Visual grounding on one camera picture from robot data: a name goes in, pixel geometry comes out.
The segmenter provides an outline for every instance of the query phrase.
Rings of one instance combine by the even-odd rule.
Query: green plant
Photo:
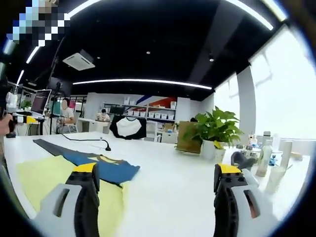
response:
[[[31,101],[29,100],[24,100],[22,103],[21,103],[21,108],[24,109],[24,108],[27,108],[27,107],[31,107],[32,106],[32,103]]]
[[[197,114],[196,124],[187,128],[184,137],[201,143],[203,140],[213,141],[216,148],[223,149],[221,142],[230,146],[233,141],[240,140],[239,135],[243,134],[236,126],[239,120],[235,116],[235,113],[222,111],[218,107],[212,113]]]

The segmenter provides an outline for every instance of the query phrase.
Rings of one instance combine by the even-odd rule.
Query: desk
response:
[[[56,133],[56,124],[57,124],[57,118],[53,118],[53,123],[52,123],[52,134]],[[29,129],[30,126],[39,125],[39,122],[36,121],[34,123],[30,123],[30,124],[18,124],[15,127],[15,131],[17,133],[17,136],[26,136],[27,134],[27,130]],[[43,122],[42,125],[42,134],[43,135],[49,135],[49,128],[50,128],[50,118],[49,117],[45,117],[45,121]]]
[[[62,135],[27,136],[4,140],[4,151],[14,190],[30,218],[36,212],[26,198],[17,178],[15,165],[27,160],[37,160],[50,154],[33,142],[42,138],[50,143],[81,152],[108,155],[141,166],[130,182],[127,205],[118,237],[140,236],[208,236],[213,235],[215,215],[213,201],[214,164],[199,155],[180,153],[173,144],[142,140],[123,140],[98,132],[67,134],[74,139],[108,140],[111,152],[105,151],[104,142],[69,141]],[[223,163],[230,162],[234,149],[229,149]],[[293,206],[306,175],[309,158],[290,160],[293,166],[287,171],[274,196],[274,215],[285,217]],[[265,178],[259,180],[264,190],[271,166]]]
[[[104,127],[107,127],[110,124],[108,122],[100,122],[100,121],[96,121],[96,120],[88,119],[88,118],[78,118],[77,123],[76,123],[78,132],[83,132],[83,126],[82,126],[83,122],[89,123],[89,132],[96,131],[96,132],[101,132],[101,133],[103,133]]]

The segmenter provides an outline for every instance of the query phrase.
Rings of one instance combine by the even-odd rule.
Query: white cup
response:
[[[276,166],[271,169],[265,192],[273,194],[277,191],[277,188],[281,182],[282,177],[285,174],[285,171],[286,170],[280,166]]]

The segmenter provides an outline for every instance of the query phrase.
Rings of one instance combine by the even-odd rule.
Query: computer monitor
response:
[[[124,114],[125,107],[124,106],[111,106],[110,114],[122,115]]]
[[[38,90],[36,92],[31,108],[31,111],[35,113],[35,115],[43,116],[50,94],[51,90]]]
[[[49,82],[48,82],[47,89],[51,89],[52,93],[55,93],[56,86],[57,86],[58,82],[60,82],[61,85],[60,85],[60,89],[57,92],[57,95],[61,95],[61,96],[65,96],[65,97],[71,96],[71,89],[73,86],[71,81],[66,81],[66,80],[62,80],[59,78],[51,77]]]

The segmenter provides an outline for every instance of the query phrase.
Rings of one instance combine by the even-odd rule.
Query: ceiling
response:
[[[60,0],[58,8],[60,12],[70,12],[83,2]],[[215,88],[232,73],[244,69],[248,59],[281,26],[259,0],[241,2],[261,14],[274,29],[270,31],[224,0],[102,0],[71,18],[58,52],[60,62],[54,76],[72,82],[162,79]],[[19,7],[11,9],[10,16],[15,19],[18,18],[15,11],[23,11]],[[25,62],[34,47],[26,42],[20,42],[10,56],[2,56],[9,81],[17,82],[21,70],[25,70],[20,83],[39,77],[37,89],[45,88],[59,42],[41,47],[29,64]],[[95,68],[77,71],[62,62],[81,49],[94,58]],[[209,52],[214,62],[208,60]],[[200,88],[143,82],[73,86],[72,94],[88,92],[181,96],[194,100],[203,100],[213,93]]]

